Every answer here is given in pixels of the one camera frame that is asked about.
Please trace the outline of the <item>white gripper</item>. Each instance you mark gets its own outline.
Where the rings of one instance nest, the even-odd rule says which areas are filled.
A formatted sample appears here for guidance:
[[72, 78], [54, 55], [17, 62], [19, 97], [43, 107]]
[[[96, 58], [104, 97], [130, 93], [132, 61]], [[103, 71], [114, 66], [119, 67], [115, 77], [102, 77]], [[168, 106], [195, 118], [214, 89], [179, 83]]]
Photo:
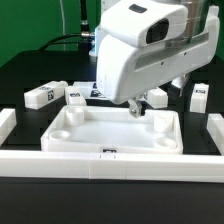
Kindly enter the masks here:
[[102, 14], [107, 32], [97, 61], [98, 90], [115, 104], [129, 101], [129, 112], [141, 117], [142, 104], [132, 98], [208, 64], [215, 55], [219, 8], [208, 10], [204, 30], [181, 47], [169, 42], [187, 24], [183, 5], [114, 5]]

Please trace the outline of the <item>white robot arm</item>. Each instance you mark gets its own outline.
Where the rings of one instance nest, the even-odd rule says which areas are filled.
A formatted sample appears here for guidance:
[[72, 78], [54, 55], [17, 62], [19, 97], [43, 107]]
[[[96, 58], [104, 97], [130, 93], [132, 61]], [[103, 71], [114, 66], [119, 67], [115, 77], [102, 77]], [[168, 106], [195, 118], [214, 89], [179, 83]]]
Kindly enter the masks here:
[[210, 63], [218, 11], [211, 0], [120, 0], [101, 16], [100, 93], [115, 104], [128, 102], [129, 113], [142, 116], [144, 93]]

